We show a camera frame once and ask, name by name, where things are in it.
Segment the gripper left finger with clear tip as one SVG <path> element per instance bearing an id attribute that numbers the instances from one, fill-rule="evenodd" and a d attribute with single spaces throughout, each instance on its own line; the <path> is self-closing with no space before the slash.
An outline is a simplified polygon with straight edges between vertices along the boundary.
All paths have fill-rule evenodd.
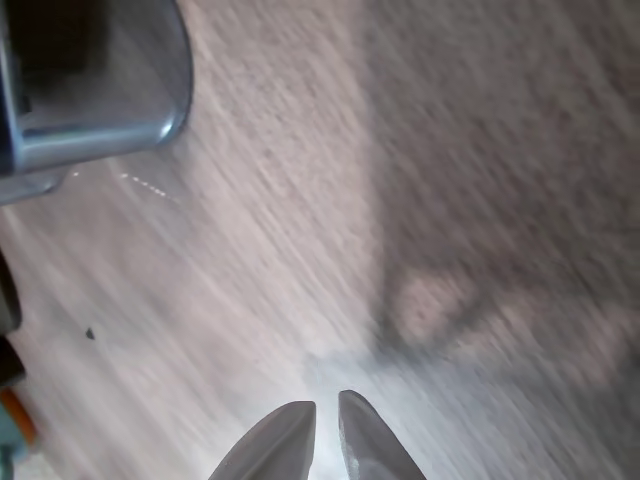
<path id="1" fill-rule="evenodd" d="M 313 462 L 316 404 L 289 402 L 256 423 L 225 455 L 211 480 L 306 480 Z"/>

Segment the gripper right finger with clear tip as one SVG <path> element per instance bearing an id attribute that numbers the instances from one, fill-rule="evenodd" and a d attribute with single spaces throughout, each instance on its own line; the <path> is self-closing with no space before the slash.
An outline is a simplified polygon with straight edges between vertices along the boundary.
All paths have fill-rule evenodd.
<path id="1" fill-rule="evenodd" d="M 338 395 L 339 432 L 349 479 L 420 479 L 425 475 L 397 436 L 360 393 Z"/>

